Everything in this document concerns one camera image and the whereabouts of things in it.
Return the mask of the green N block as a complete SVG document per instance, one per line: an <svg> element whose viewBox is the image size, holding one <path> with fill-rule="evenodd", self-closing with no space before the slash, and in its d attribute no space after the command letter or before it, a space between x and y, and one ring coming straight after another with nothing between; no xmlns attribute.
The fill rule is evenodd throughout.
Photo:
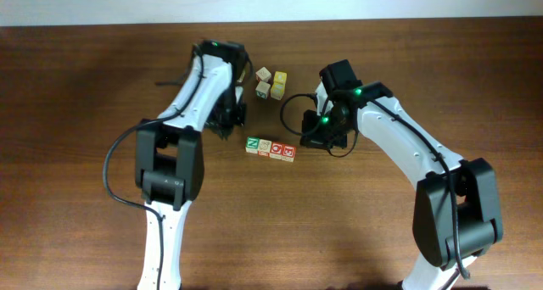
<svg viewBox="0 0 543 290"><path fill-rule="evenodd" d="M258 153L260 139L258 137L247 137L245 150L247 153Z"/></svg>

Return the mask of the red E block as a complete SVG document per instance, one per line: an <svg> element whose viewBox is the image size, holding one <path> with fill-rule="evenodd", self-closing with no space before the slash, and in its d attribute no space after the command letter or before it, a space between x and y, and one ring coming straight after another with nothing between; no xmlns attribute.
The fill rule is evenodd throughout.
<svg viewBox="0 0 543 290"><path fill-rule="evenodd" d="M293 162L296 154L296 147L292 145L283 145L281 160L287 162Z"/></svg>

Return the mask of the wooden block with 5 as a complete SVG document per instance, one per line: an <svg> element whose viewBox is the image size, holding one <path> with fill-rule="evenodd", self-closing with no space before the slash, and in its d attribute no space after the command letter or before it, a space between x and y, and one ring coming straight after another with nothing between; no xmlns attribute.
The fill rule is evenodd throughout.
<svg viewBox="0 0 543 290"><path fill-rule="evenodd" d="M269 141L266 139L260 139L258 143L258 148L257 148L258 154L260 156L268 157L271 152L271 147L272 147L272 141Z"/></svg>

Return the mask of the red Q block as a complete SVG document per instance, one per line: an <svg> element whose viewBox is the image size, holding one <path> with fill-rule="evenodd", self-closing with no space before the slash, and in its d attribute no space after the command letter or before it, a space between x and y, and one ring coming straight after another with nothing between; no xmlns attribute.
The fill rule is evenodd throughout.
<svg viewBox="0 0 543 290"><path fill-rule="evenodd" d="M284 145L280 142L272 142L269 157L272 159L283 159Z"/></svg>

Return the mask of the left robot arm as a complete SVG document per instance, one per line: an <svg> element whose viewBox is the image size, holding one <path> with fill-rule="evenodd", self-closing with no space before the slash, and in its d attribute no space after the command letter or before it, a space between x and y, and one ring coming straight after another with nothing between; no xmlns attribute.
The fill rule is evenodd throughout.
<svg viewBox="0 0 543 290"><path fill-rule="evenodd" d="M191 70L160 122L137 131L135 182L146 206L140 289L179 289L184 224L204 179L202 132L227 138L243 125L242 85L252 67L244 45L204 40Z"/></svg>

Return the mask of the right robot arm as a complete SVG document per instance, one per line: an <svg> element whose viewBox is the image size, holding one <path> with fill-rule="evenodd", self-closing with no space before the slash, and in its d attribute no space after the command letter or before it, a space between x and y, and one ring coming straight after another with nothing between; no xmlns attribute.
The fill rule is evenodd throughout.
<svg viewBox="0 0 543 290"><path fill-rule="evenodd" d="M381 82L311 93L301 144L329 150L356 134L377 144L413 185L412 233L419 256L404 289L450 289L467 266L503 237L495 171L484 159L465 160L429 135Z"/></svg>

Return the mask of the wooden block with 9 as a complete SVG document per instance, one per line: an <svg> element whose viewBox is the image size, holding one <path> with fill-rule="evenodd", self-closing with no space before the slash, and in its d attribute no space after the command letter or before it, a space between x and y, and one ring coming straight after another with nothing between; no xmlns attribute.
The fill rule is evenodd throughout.
<svg viewBox="0 0 543 290"><path fill-rule="evenodd" d="M272 86L269 83L264 82L264 81L259 81L255 88L256 96L258 98L268 99L270 96L271 87Z"/></svg>

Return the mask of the wooden block with 2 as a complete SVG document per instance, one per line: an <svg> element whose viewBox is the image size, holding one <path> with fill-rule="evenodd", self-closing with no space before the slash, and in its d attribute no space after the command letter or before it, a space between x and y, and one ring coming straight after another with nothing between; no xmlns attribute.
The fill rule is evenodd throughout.
<svg viewBox="0 0 543 290"><path fill-rule="evenodd" d="M257 81L268 82L272 78L272 73L266 67L262 67L255 72L255 77Z"/></svg>

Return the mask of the yellow framed block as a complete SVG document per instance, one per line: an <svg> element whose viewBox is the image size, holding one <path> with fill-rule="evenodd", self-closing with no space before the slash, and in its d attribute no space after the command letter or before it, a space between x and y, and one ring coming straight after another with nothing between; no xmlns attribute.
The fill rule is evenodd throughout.
<svg viewBox="0 0 543 290"><path fill-rule="evenodd" d="M271 86L270 96L273 99L281 100L284 96L284 93L285 93L285 85L274 82L273 85Z"/></svg>

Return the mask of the yellow K block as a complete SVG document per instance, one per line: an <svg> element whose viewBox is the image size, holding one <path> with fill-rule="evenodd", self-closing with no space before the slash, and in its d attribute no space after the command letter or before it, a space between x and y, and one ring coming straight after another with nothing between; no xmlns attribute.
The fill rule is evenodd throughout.
<svg viewBox="0 0 543 290"><path fill-rule="evenodd" d="M276 71L273 77L273 82L275 84L285 85L287 81L287 73L282 71Z"/></svg>

